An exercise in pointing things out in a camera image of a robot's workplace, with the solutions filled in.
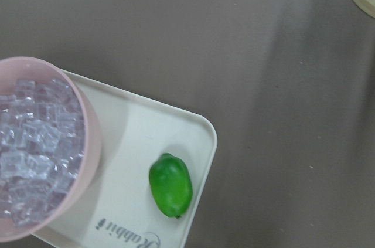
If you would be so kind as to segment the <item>cream rectangular tray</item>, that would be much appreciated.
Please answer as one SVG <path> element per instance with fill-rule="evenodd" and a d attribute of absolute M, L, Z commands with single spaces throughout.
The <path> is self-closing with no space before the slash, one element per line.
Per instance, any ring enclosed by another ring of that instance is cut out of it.
<path fill-rule="evenodd" d="M 217 148 L 206 118 L 70 73 L 97 113 L 100 165 L 85 194 L 36 232 L 54 247 L 183 247 Z M 149 187 L 149 168 L 163 153 L 182 159 L 193 199 L 180 218 L 165 216 Z"/>

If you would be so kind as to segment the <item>pink bowl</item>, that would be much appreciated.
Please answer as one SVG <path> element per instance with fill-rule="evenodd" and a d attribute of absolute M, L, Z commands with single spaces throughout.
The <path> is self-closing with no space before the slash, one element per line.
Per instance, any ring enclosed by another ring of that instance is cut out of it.
<path fill-rule="evenodd" d="M 73 183 L 70 192 L 63 199 L 59 207 L 51 216 L 43 222 L 24 227 L 15 227 L 12 219 L 1 219 L 1 242 L 11 242 L 31 235 L 44 228 L 49 223 L 68 211 L 85 193 L 89 184 L 94 178 L 99 165 L 103 135 L 99 118 L 93 105 L 86 94 L 74 82 L 83 77 L 63 70 L 53 64 L 34 57 L 10 57 L 1 60 L 1 92 L 11 92 L 15 88 L 17 79 L 31 79 L 41 83 L 47 83 L 51 79 L 60 79 L 71 85 L 76 94 L 81 109 L 83 110 L 85 137 L 83 161 L 76 181 Z"/>

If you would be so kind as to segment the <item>green lime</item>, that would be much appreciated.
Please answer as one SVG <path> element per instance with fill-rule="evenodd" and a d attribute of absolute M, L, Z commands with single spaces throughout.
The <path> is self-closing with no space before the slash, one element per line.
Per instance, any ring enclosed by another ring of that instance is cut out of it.
<path fill-rule="evenodd" d="M 184 161 L 162 154 L 149 169 L 149 184 L 158 209 L 169 218 L 180 218 L 189 209 L 193 186 Z"/>

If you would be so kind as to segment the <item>pile of clear ice cubes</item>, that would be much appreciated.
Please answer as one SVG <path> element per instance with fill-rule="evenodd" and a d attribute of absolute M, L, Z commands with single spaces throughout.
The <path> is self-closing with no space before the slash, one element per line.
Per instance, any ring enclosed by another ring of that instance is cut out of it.
<path fill-rule="evenodd" d="M 62 203 L 83 160 L 84 117 L 59 79 L 20 79 L 1 95 L 1 216 L 15 227 L 44 221 Z"/>

